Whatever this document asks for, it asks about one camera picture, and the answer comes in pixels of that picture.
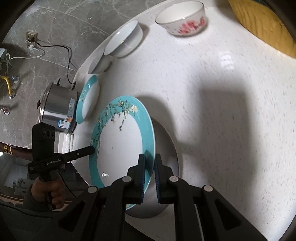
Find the person's left hand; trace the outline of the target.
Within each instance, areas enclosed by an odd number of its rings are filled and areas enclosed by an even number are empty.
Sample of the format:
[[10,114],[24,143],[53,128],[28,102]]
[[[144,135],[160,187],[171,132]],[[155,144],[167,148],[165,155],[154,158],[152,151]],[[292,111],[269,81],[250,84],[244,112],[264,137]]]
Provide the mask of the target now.
[[42,181],[38,177],[31,188],[31,194],[37,202],[44,202],[49,197],[51,204],[55,206],[56,209],[60,209],[65,203],[65,185],[57,174],[56,179],[53,181]]

